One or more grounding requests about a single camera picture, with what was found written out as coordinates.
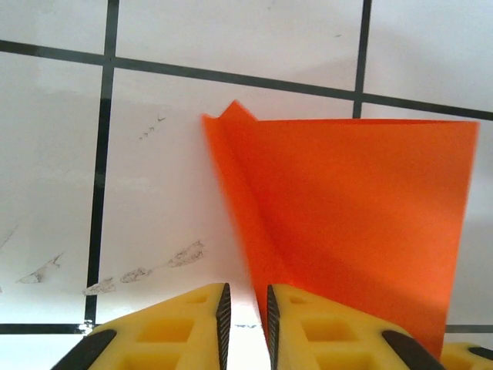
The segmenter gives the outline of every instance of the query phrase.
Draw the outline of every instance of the orange paper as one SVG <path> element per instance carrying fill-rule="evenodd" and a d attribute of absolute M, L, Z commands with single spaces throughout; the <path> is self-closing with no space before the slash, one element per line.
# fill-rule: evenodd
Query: orange paper
<path fill-rule="evenodd" d="M 264 323 L 267 285 L 288 283 L 439 355 L 477 123 L 257 121 L 239 103 L 203 122 Z"/>

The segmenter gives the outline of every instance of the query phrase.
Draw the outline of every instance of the grid line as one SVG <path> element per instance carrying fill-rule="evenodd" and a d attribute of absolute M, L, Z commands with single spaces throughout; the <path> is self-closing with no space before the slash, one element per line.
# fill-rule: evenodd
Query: grid line
<path fill-rule="evenodd" d="M 493 112 L 426 103 L 392 96 L 380 96 L 364 92 L 364 74 L 367 61 L 367 47 L 371 20 L 371 0 L 364 0 L 361 15 L 361 33 L 358 47 L 357 71 L 354 91 L 314 86 L 298 82 L 248 76 L 237 73 L 176 66 L 161 62 L 150 62 L 116 56 L 116 37 L 118 30 L 119 0 L 108 0 L 106 15 L 105 48 L 103 55 L 76 50 L 58 49 L 48 46 L 0 40 L 0 52 L 34 56 L 44 59 L 77 62 L 102 67 L 102 83 L 99 104 L 99 125 L 96 146 L 95 176 L 92 198 L 91 232 L 89 239 L 89 263 L 87 286 L 99 280 L 99 258 L 101 254 L 102 218 L 108 158 L 109 125 L 112 105 L 112 88 L 115 68 L 138 72 L 151 72 L 168 76 L 180 76 L 214 82 L 231 83 L 264 89 L 303 93 L 345 99 L 354 102 L 353 117 L 360 118 L 364 103 L 380 106 L 393 106 L 430 113 L 440 113 L 456 117 L 493 121 Z M 96 322 L 97 296 L 86 298 L 85 322 Z M 80 324 L 0 324 L 0 335 L 37 334 L 84 334 Z M 447 333 L 493 333 L 493 325 L 447 325 Z"/>
<path fill-rule="evenodd" d="M 260 87 L 264 89 L 302 93 L 313 96 L 325 96 L 327 98 L 353 100 L 357 99 L 355 91 L 335 89 L 325 86 L 315 86 L 298 82 L 290 82 L 279 79 L 267 79 L 264 77 L 241 75 L 236 73 L 221 72 L 209 69 L 198 69 L 186 66 L 176 66 L 161 62 L 149 62 L 138 59 L 127 59 L 113 56 L 105 59 L 103 55 L 77 52 L 73 50 L 48 48 L 46 46 L 22 44 L 0 40 L 0 52 L 19 54 L 24 56 L 35 56 L 46 59 L 56 59 L 66 62 L 79 62 L 95 66 L 110 64 L 114 68 L 128 69 L 137 72 L 151 72 L 161 75 L 181 76 L 191 79 L 205 79 L 214 82 L 232 83 L 241 86 Z M 445 104 L 427 103 L 419 100 L 397 98 L 361 93 L 361 103 L 370 103 L 379 106 L 392 106 L 395 108 L 411 109 L 429 113 L 447 114 L 461 118 L 482 119 L 493 121 L 493 112 L 480 109 L 469 109 L 459 106 L 448 106 Z"/>
<path fill-rule="evenodd" d="M 353 118 L 361 118 L 363 108 L 364 72 L 367 68 L 368 39 L 370 37 L 371 0 L 363 1 L 360 45 L 357 50 L 356 81 L 354 83 Z"/>
<path fill-rule="evenodd" d="M 89 262 L 87 267 L 87 287 L 99 281 L 99 260 L 101 256 L 102 217 L 105 200 L 106 165 L 108 161 L 109 122 L 113 77 L 115 67 L 112 60 L 116 53 L 116 33 L 118 29 L 119 0 L 108 1 L 106 13 L 105 63 L 102 67 L 101 96 L 99 101 L 99 125 L 96 144 L 96 163 L 94 169 L 94 188 L 92 192 L 91 234 L 89 239 Z M 96 322 L 97 295 L 86 297 L 84 320 Z"/>

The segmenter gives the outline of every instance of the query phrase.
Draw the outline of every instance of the square hole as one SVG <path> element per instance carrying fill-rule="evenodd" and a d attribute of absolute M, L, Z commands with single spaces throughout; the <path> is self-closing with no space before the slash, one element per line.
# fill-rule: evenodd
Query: square hole
<path fill-rule="evenodd" d="M 340 320 L 310 318 L 301 322 L 308 341 L 355 341 L 356 335 Z"/>
<path fill-rule="evenodd" d="M 373 370 L 374 360 L 364 352 L 331 352 L 317 356 L 320 370 Z"/>
<path fill-rule="evenodd" d="M 137 341 L 141 342 L 185 342 L 193 328 L 190 318 L 167 318 L 148 323 Z"/>
<path fill-rule="evenodd" d="M 179 353 L 133 353 L 125 356 L 118 370 L 175 370 Z"/>

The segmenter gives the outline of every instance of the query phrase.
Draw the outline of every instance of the smudge mark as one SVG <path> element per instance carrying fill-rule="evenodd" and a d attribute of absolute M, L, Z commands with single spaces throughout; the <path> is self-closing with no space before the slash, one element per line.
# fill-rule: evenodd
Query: smudge mark
<path fill-rule="evenodd" d="M 52 258 L 51 260 L 43 264 L 38 270 L 34 271 L 32 274 L 24 276 L 23 278 L 19 279 L 17 282 L 23 284 L 37 284 L 44 282 L 46 280 L 46 274 L 48 273 L 49 270 L 60 267 L 60 265 L 57 264 L 56 262 L 63 255 L 63 253 L 64 252 Z"/>
<path fill-rule="evenodd" d="M 18 222 L 15 223 L 14 227 L 7 233 L 7 236 L 3 238 L 2 245 L 0 245 L 0 248 L 2 248 L 4 245 L 7 244 L 7 242 L 10 240 L 12 235 L 17 231 L 18 228 Z"/>
<path fill-rule="evenodd" d="M 170 259 L 167 263 L 167 267 L 181 267 L 187 264 L 192 264 L 195 261 L 201 260 L 205 257 L 204 245 L 200 240 L 196 241 L 192 245 L 183 249 Z"/>
<path fill-rule="evenodd" d="M 135 270 L 132 270 L 132 271 L 124 274 L 120 278 L 120 281 L 122 283 L 126 283 L 126 284 L 127 283 L 134 283 L 136 281 L 143 280 L 143 279 L 147 278 L 149 275 L 151 275 L 152 272 L 153 272 L 153 270 L 147 270 L 144 267 L 138 267 Z"/>
<path fill-rule="evenodd" d="M 113 284 L 113 278 L 108 277 L 107 279 L 100 281 L 99 283 L 93 284 L 90 287 L 84 289 L 82 293 L 84 295 L 98 295 L 105 294 L 115 291 L 116 287 Z"/>

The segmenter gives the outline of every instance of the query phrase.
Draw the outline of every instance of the yellow plastic part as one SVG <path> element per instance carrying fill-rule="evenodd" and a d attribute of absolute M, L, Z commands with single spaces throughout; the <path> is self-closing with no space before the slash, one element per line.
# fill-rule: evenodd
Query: yellow plastic part
<path fill-rule="evenodd" d="M 474 355 L 468 349 L 478 347 L 472 343 L 446 343 L 440 362 L 447 370 L 493 370 L 493 361 Z"/>
<path fill-rule="evenodd" d="M 90 369 L 219 370 L 216 312 L 224 286 L 206 285 L 99 326 L 91 335 L 117 334 Z"/>
<path fill-rule="evenodd" d="M 275 284 L 273 292 L 280 313 L 277 370 L 409 369 L 381 336 L 409 335 L 397 325 L 290 285 Z"/>

